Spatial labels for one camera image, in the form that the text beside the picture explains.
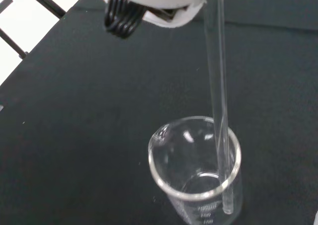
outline black spring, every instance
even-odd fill
[[[129,37],[138,27],[147,9],[129,0],[108,0],[105,13],[107,32],[121,37]]]

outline black table surface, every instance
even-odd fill
[[[211,115],[203,23],[106,34],[81,0],[0,87],[0,224],[182,225],[147,162],[152,133]],[[226,25],[229,124],[242,149],[235,225],[312,225],[318,34]]]

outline white floor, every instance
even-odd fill
[[[78,0],[53,1],[67,11]],[[0,14],[0,28],[27,52],[37,45],[56,22],[58,19],[35,0],[13,0]],[[0,38],[0,84],[20,62],[18,54]]]

